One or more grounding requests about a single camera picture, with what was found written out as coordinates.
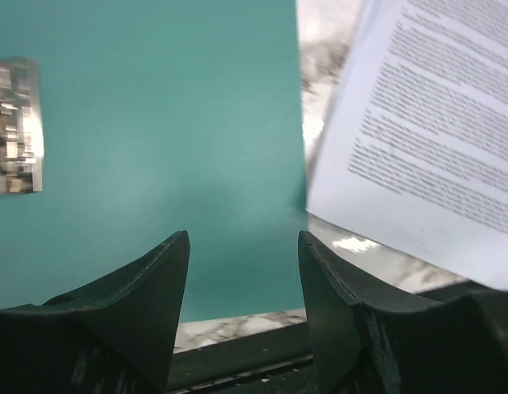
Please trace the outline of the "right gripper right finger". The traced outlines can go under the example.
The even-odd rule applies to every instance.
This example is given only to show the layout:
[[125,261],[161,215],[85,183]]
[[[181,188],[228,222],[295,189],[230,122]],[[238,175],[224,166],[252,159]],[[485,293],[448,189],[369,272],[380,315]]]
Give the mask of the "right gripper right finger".
[[300,279],[322,393],[508,393],[508,291],[411,294],[303,231]]

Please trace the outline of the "printed white paper sheets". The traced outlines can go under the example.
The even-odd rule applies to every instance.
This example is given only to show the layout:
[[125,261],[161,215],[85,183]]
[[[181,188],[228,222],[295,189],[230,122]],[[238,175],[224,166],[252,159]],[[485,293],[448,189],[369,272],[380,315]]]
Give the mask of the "printed white paper sheets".
[[367,1],[314,216],[508,290],[508,1]]

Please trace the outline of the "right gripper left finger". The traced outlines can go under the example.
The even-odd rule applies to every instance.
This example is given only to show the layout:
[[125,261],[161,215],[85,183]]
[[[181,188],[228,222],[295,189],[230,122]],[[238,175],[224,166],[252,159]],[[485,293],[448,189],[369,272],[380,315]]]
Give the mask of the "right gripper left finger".
[[41,305],[0,309],[0,393],[164,393],[189,258],[179,231]]

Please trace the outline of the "teal file folder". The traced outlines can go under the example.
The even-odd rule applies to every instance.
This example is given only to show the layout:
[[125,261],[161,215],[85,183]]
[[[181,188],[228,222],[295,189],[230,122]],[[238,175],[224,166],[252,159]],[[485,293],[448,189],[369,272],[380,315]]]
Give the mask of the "teal file folder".
[[292,1],[0,1],[39,66],[43,190],[0,195],[0,309],[41,304],[188,231],[185,321],[303,306]]

